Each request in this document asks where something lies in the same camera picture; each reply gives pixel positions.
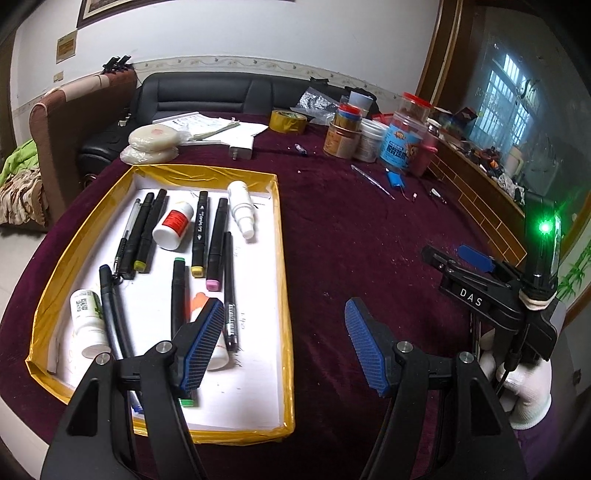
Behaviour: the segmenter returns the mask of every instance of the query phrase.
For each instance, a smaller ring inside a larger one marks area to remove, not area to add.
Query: yellow tape roll
[[[308,123],[308,119],[300,113],[273,110],[269,128],[280,134],[302,134],[306,123]]]

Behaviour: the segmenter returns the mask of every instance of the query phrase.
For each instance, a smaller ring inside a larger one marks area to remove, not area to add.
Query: yellow marker cap
[[[136,261],[134,262],[134,270],[135,270],[136,272],[139,272],[139,273],[144,273],[144,272],[146,271],[146,266],[147,266],[147,265],[146,265],[144,262],[141,262],[141,261],[139,261],[139,260],[136,260]]]
[[[203,267],[191,267],[191,275],[194,278],[203,278],[205,269]]]

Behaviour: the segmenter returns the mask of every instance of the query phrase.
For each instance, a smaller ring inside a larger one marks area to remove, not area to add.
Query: white container
[[[82,356],[94,358],[99,353],[110,352],[105,322],[100,315],[95,294],[92,290],[76,290],[70,297],[72,322],[76,343]]]
[[[213,349],[212,357],[207,364],[208,370],[219,370],[224,368],[230,361],[228,349],[226,348],[226,341],[223,338],[223,333],[217,339],[215,348]]]
[[[349,105],[356,106],[361,110],[363,116],[366,116],[371,108],[371,104],[374,99],[366,95],[361,95],[357,92],[351,92],[349,94]]]
[[[177,249],[191,218],[193,218],[193,207],[189,203],[173,204],[152,230],[154,242],[165,250]]]
[[[246,183],[237,180],[228,185],[228,202],[240,233],[246,240],[251,239],[255,234],[255,207]]]
[[[361,138],[353,158],[372,163],[378,157],[388,127],[384,125],[384,128],[381,128],[374,124],[377,122],[363,121],[361,123]]]

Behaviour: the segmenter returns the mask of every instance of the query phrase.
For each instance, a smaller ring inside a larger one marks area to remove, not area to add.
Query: yellow tape
[[[273,174],[233,168],[200,165],[147,165],[131,167],[107,192],[84,221],[59,259],[48,284],[41,295],[33,319],[33,332],[26,360],[31,376],[54,397],[68,403],[72,389],[47,371],[49,346],[60,318],[62,305],[67,302],[78,272],[83,267],[96,239],[107,228],[113,213],[132,186],[134,175],[149,177],[163,185],[193,189],[225,190],[234,180],[242,180],[250,192],[270,193],[275,220],[275,246],[277,259],[277,294],[281,335],[282,424],[270,430],[190,430],[195,443],[249,445],[279,440],[290,435],[295,427],[294,365],[291,339],[291,320],[287,300],[287,282],[281,233],[281,211],[277,177]],[[145,421],[134,418],[134,431],[146,436]]]
[[[269,128],[280,134],[302,134],[306,123],[308,123],[308,119],[300,113],[273,110]]]

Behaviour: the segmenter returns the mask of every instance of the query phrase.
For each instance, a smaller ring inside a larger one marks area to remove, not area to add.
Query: tin can
[[[337,127],[331,122],[324,141],[324,151],[328,155],[350,160],[359,144],[359,132]]]

